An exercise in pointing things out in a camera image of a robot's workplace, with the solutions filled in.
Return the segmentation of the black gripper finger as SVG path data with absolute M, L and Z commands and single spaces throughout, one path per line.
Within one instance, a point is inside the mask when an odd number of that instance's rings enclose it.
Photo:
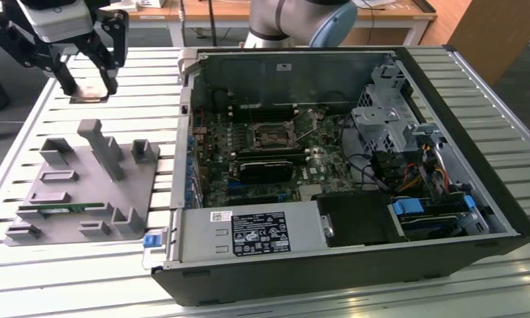
M 21 66 L 37 67 L 46 76 L 55 78 L 65 95 L 77 91 L 59 50 L 38 38 L 23 15 L 13 19 L 0 15 L 0 47 Z
M 90 11 L 90 18 L 93 23 L 99 23 L 101 30 L 111 38 L 113 50 L 106 48 L 94 30 L 77 37 L 75 47 L 97 67 L 106 95 L 110 96 L 117 92 L 117 73 L 127 56 L 129 15 L 122 10 L 110 12 L 97 9 Z

